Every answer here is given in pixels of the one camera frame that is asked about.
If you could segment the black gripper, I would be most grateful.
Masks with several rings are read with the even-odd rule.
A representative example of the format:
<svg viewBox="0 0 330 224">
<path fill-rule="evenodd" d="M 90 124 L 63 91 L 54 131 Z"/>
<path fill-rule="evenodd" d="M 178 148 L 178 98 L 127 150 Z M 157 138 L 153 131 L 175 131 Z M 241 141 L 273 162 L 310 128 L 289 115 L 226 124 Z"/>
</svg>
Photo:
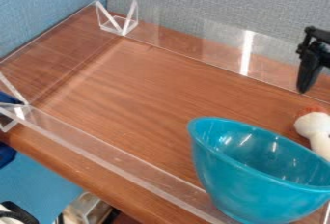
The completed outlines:
<svg viewBox="0 0 330 224">
<path fill-rule="evenodd" d="M 330 69 L 330 31 L 308 26 L 305 33 L 297 48 L 301 59 L 297 89 L 302 94 L 312 88 L 322 68 Z"/>
</svg>

